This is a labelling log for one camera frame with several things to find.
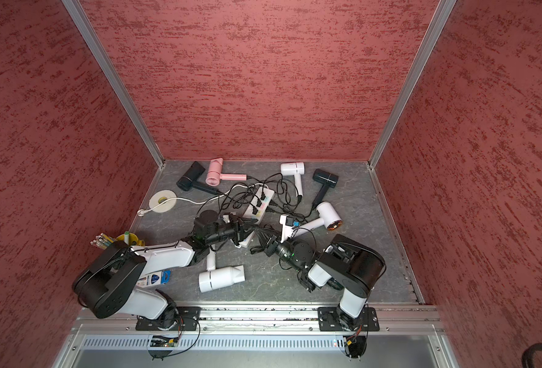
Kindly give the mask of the white power strip coloured sockets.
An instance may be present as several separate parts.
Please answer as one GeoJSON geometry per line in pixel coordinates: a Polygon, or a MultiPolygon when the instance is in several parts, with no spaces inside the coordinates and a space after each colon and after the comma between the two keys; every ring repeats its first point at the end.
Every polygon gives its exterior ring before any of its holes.
{"type": "Polygon", "coordinates": [[[255,219],[256,224],[260,224],[274,196],[275,192],[266,186],[258,188],[254,197],[251,199],[250,204],[243,213],[243,218],[255,219]]]}

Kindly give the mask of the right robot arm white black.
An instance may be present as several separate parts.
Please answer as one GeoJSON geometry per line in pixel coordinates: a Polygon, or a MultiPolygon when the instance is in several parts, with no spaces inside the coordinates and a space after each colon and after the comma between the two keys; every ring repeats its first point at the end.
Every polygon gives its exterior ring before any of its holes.
{"type": "Polygon", "coordinates": [[[329,286],[342,291],[336,318],[342,329],[354,331],[362,324],[361,314],[372,289],[386,272],[387,265],[377,251],[337,234],[321,253],[308,243],[286,240],[272,233],[259,232],[259,245],[252,253],[276,255],[279,263],[297,271],[300,285],[312,292],[329,286]]]}

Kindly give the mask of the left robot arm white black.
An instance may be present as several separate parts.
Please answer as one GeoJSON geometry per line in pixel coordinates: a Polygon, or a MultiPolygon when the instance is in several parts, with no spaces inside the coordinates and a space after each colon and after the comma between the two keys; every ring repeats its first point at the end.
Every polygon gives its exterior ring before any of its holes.
{"type": "Polygon", "coordinates": [[[73,292],[80,305],[99,319],[133,314],[168,329],[177,321],[176,303],[163,291],[138,286],[138,280],[158,271],[195,265],[217,243],[239,245],[256,226],[256,219],[207,210],[194,219],[192,231],[176,242],[138,247],[115,241],[77,276],[73,292]]]}

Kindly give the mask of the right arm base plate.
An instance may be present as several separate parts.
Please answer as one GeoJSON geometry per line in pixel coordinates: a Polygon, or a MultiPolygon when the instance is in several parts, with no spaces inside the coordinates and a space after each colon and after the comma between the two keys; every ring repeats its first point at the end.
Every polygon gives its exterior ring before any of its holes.
{"type": "Polygon", "coordinates": [[[321,307],[317,310],[320,331],[380,331],[376,310],[365,306],[358,317],[350,317],[340,308],[321,307]]]}

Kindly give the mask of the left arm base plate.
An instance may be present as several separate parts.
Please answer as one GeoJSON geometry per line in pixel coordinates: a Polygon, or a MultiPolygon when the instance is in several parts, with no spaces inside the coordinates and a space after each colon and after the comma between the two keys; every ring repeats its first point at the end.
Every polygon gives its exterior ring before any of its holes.
{"type": "Polygon", "coordinates": [[[149,320],[138,316],[135,326],[136,331],[157,331],[162,333],[196,331],[201,308],[177,307],[175,311],[166,310],[164,317],[157,320],[149,320]]]}

